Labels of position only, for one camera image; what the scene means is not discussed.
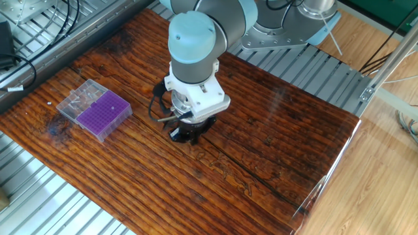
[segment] black wire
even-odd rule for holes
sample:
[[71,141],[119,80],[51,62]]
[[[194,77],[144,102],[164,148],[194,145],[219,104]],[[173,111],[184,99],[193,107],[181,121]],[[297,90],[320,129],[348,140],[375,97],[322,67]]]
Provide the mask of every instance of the black wire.
[[294,3],[295,1],[296,0],[292,0],[290,2],[287,1],[286,4],[284,4],[283,6],[280,6],[280,7],[271,7],[270,4],[268,4],[268,0],[266,0],[266,6],[270,10],[281,10],[281,9],[284,9],[284,8],[288,7],[290,4]]
[[68,20],[70,18],[70,8],[71,8],[71,6],[70,6],[70,0],[67,0],[67,15],[65,17],[63,26],[59,30],[59,32],[58,32],[57,36],[55,37],[55,40],[54,40],[54,42],[52,44],[55,44],[56,43],[55,41],[57,40],[58,36],[60,36],[60,34],[62,34],[62,32],[64,32],[65,26],[68,24]]
[[187,113],[184,113],[183,115],[181,115],[180,117],[177,117],[177,121],[180,121],[180,120],[182,120],[182,119],[185,119],[185,118],[191,118],[191,117],[193,117],[193,112],[192,111],[188,111]]
[[[77,19],[78,19],[78,15],[79,15],[79,13],[80,13],[80,1],[79,0],[77,0],[77,13],[76,13],[76,17],[74,18],[74,22],[72,23],[72,25],[70,26],[70,29],[67,31],[67,33],[65,34],[65,36],[67,36],[70,32],[71,32],[71,30],[73,30],[73,28],[74,28],[74,26],[75,26],[75,24],[76,24],[76,22],[77,22]],[[61,27],[61,29],[59,30],[59,33],[57,34],[57,36],[55,37],[55,39],[54,39],[54,41],[51,43],[51,44],[49,44],[42,52],[40,52],[39,54],[37,54],[35,57],[33,57],[32,59],[30,59],[29,60],[29,62],[30,62],[30,64],[29,65],[32,65],[31,64],[31,62],[33,62],[34,60],[36,60],[38,57],[40,57],[41,55],[43,55],[45,52],[47,52],[50,48],[52,48],[52,46],[53,45],[55,45],[55,44],[57,44],[57,43],[59,43],[59,42],[61,42],[65,37],[61,37],[58,41],[57,41],[57,38],[58,38],[58,36],[63,32],[63,30],[64,30],[64,28],[65,28],[65,25],[67,24],[67,22],[68,22],[68,20],[69,20],[69,17],[70,17],[70,1],[68,0],[68,2],[67,2],[67,16],[65,17],[65,21],[64,21],[64,24],[63,24],[63,26]],[[10,73],[8,76],[6,76],[4,79],[2,79],[0,82],[3,82],[3,81],[5,81],[6,79],[8,79],[8,78],[10,78],[11,76],[13,76],[13,74],[15,74],[16,72],[18,72],[18,71],[20,71],[20,69],[22,69],[22,68],[24,68],[26,66],[26,64],[25,65],[22,65],[21,67],[19,67],[19,68],[17,68],[16,70],[14,70],[12,73]]]
[[392,52],[391,53],[389,53],[389,54],[387,54],[387,55],[385,55],[385,56],[383,56],[382,58],[380,58],[380,59],[377,59],[377,60],[375,60],[375,61],[373,61],[373,62],[371,62],[371,63],[369,63],[368,64],[368,67],[370,66],[370,65],[373,65],[373,64],[375,64],[375,63],[377,63],[377,62],[379,62],[379,61],[381,61],[381,60],[387,60],[387,58],[390,56],[392,54]]
[[301,4],[304,2],[305,0],[302,0],[299,4],[297,4],[297,5],[294,5],[293,3],[296,3],[296,1],[293,1],[293,3],[292,3],[292,7],[299,7],[299,6],[301,6]]
[[385,62],[386,62],[386,59],[384,59],[383,61],[380,61],[377,65],[374,65],[373,67],[371,67],[371,68],[369,68],[369,69],[365,70],[365,71],[363,72],[363,74],[366,74],[366,73],[368,73],[368,72],[372,72],[372,71],[374,71],[374,70],[380,69],[380,68],[382,67],[382,65],[383,65]]
[[151,107],[152,107],[152,103],[154,103],[154,100],[155,100],[155,96],[152,97],[150,105],[148,105],[148,115],[149,115],[149,117],[151,118],[152,121],[158,121],[158,119],[154,118],[151,115]]
[[369,62],[371,62],[371,60],[380,52],[380,50],[387,44],[387,42],[389,42],[389,40],[392,38],[392,36],[405,24],[406,20],[408,20],[408,18],[412,15],[412,13],[415,12],[415,10],[417,10],[418,8],[418,4],[411,10],[411,12],[402,20],[402,22],[398,25],[398,27],[389,35],[389,37],[387,37],[387,39],[385,40],[385,42],[379,47],[379,49],[371,56],[371,58],[361,67],[359,72],[362,72],[366,67],[370,66],[371,64],[373,64],[374,62],[372,62],[371,64],[369,64]]
[[[15,57],[15,58],[21,59],[22,61],[25,61],[32,68],[32,70],[33,70],[33,79],[32,79],[32,82],[29,83],[29,84],[27,84],[26,86],[24,86],[23,89],[27,89],[27,88],[29,88],[30,86],[32,86],[35,83],[35,81],[37,79],[37,70],[36,70],[35,66],[33,66],[33,64],[29,60],[23,58],[20,55],[12,55],[12,54],[0,54],[0,55],[5,55],[5,56],[10,56],[10,57]],[[9,92],[7,88],[3,88],[3,87],[0,88],[0,91]]]
[[163,99],[159,99],[159,107],[161,108],[161,110],[163,111],[164,115],[168,115],[171,113],[170,108],[167,108],[164,105]]
[[72,23],[70,29],[67,31],[67,34],[65,36],[67,36],[68,34],[71,33],[71,31],[74,29],[74,26],[76,25],[77,19],[78,19],[78,14],[80,13],[80,0],[77,0],[77,13],[76,13],[76,17],[74,18],[74,22]]

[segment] metal mounting plate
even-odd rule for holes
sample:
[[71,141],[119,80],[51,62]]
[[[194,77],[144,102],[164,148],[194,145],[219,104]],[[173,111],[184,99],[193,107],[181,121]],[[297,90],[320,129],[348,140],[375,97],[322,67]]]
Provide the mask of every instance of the metal mounting plate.
[[0,12],[13,23],[24,24],[56,3],[56,0],[2,0]]
[[359,98],[359,101],[362,101],[362,102],[369,102],[369,101],[371,101],[375,92],[376,92],[376,90],[374,88],[367,87],[363,91],[363,93],[361,93],[361,96]]
[[307,43],[289,33],[267,35],[252,27],[241,39],[242,47],[249,51],[277,50],[304,47]]

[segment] purple tip rack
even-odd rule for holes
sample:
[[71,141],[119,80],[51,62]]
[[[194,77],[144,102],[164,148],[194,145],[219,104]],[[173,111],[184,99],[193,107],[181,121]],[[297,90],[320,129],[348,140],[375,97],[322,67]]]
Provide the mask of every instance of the purple tip rack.
[[132,114],[128,102],[93,80],[71,91],[57,109],[101,142]]
[[132,114],[130,110],[131,105],[128,102],[112,91],[106,91],[77,117],[77,121],[103,142],[106,136]]

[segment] green panel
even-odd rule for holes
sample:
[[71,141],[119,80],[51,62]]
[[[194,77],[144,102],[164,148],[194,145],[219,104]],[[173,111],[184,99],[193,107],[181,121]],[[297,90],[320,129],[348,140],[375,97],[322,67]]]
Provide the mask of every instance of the green panel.
[[[385,26],[391,29],[398,27],[402,20],[418,4],[418,0],[341,0],[341,2],[363,14],[366,13],[367,16],[384,23]],[[416,17],[418,17],[418,10],[408,18],[407,23],[401,29],[409,31],[411,28],[409,23]]]

